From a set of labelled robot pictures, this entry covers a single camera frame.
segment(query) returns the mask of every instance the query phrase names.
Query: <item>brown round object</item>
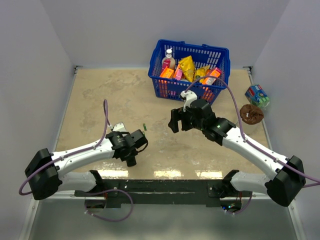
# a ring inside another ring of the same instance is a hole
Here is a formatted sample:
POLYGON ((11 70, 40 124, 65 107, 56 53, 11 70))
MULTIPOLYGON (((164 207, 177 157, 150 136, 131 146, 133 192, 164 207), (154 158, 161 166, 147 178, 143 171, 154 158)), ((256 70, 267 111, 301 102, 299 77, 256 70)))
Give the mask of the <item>brown round object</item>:
POLYGON ((249 125, 258 124, 265 117, 262 110, 252 104, 243 105, 240 109, 240 116, 242 118, 242 121, 249 125))

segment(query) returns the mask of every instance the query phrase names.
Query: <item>marble table surface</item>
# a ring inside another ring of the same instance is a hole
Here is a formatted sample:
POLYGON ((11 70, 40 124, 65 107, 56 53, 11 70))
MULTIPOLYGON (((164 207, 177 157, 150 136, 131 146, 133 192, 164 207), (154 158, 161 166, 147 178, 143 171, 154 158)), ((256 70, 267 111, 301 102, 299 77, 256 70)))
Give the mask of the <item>marble table surface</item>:
MULTIPOLYGON (((247 71, 232 69, 229 86, 239 107, 248 104, 244 93, 250 86, 247 71)), ((238 169, 261 171, 230 149, 207 140, 200 131, 172 133, 170 111, 183 102, 155 96, 147 69, 79 69, 64 116, 56 151, 64 151, 99 139, 104 128, 103 100, 108 100, 109 121, 123 122, 129 132, 143 130, 149 146, 127 167, 120 159, 101 160, 76 170, 98 170, 105 179, 221 179, 238 169)), ((236 123, 237 115, 228 90, 212 105, 217 117, 236 123)), ((250 135, 268 146, 262 123, 250 135)))

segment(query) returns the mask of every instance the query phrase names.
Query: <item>blue plastic basket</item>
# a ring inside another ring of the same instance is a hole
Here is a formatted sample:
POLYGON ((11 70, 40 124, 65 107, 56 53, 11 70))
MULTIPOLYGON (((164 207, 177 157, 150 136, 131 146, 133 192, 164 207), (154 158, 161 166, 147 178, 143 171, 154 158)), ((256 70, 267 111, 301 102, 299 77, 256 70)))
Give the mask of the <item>blue plastic basket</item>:
MULTIPOLYGON (((202 46, 191 45, 186 44, 184 41, 161 39, 152 53, 148 72, 157 97, 181 101, 180 93, 191 84, 191 82, 159 77, 162 69, 162 59, 166 55, 166 50, 170 48, 172 48, 172 57, 175 59, 176 66, 182 58, 191 55, 196 69, 207 65, 210 65, 210 69, 218 67, 222 71, 220 78, 228 84, 230 59, 227 48, 208 46, 206 44, 202 46)), ((196 83, 191 90, 196 93, 199 99, 205 99, 208 103, 212 104, 221 90, 225 88, 220 81, 215 81, 213 85, 196 83)))

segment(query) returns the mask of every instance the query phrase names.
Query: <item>white wall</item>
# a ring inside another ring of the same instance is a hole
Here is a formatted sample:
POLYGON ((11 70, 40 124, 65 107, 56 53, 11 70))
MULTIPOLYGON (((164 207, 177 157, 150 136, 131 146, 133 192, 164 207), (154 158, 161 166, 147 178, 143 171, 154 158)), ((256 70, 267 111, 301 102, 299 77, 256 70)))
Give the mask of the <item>white wall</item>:
POLYGON ((252 66, 289 0, 41 0, 73 63, 149 66, 159 39, 229 48, 252 66))
MULTIPOLYGON (((271 98, 266 124, 273 148, 303 160, 320 178, 320 1, 291 0, 255 63, 254 81, 271 98)), ((302 189, 297 205, 309 240, 319 239, 320 187, 302 189)))
POLYGON ((18 195, 24 170, 37 150, 52 150, 72 73, 40 1, 1 0, 0 239, 19 237, 31 199, 18 195))

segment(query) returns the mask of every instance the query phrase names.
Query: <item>yellow chip bag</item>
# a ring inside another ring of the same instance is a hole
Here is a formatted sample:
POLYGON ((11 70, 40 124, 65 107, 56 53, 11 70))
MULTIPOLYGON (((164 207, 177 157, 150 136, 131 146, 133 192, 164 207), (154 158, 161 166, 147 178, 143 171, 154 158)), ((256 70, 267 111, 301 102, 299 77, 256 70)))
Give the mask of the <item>yellow chip bag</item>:
POLYGON ((197 79, 204 77, 206 75, 207 70, 210 68, 210 65, 203 66, 201 68, 198 68, 195 70, 194 79, 193 81, 196 81, 197 79))
POLYGON ((192 57, 187 56, 185 58, 182 58, 179 61, 179 64, 185 78, 189 82, 192 82, 194 80, 194 72, 195 72, 195 64, 194 64, 194 61, 192 60, 192 57))

